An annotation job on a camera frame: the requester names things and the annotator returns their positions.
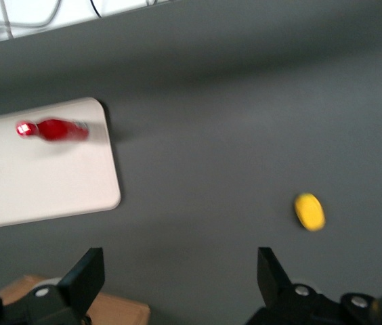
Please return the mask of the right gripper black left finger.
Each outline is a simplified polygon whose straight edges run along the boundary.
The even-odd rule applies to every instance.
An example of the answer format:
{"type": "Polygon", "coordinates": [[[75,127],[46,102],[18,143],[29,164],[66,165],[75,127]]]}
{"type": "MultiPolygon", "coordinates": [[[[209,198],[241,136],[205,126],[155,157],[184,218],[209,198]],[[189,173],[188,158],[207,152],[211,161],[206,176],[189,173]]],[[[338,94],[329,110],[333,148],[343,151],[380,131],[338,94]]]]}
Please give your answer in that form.
{"type": "Polygon", "coordinates": [[[103,249],[90,248],[58,283],[36,285],[9,305],[0,298],[0,324],[91,324],[88,311],[104,282],[103,249]]]}

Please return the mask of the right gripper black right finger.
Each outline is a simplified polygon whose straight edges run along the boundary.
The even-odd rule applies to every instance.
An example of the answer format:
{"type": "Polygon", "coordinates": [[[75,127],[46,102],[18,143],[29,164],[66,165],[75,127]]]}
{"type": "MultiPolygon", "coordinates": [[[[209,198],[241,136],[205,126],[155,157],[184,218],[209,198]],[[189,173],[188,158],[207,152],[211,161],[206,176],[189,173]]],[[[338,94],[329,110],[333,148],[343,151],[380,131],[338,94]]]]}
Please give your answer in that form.
{"type": "Polygon", "coordinates": [[[349,292],[338,301],[311,286],[291,282],[270,247],[258,248],[257,283],[264,306],[247,324],[372,324],[374,297],[349,292]]]}

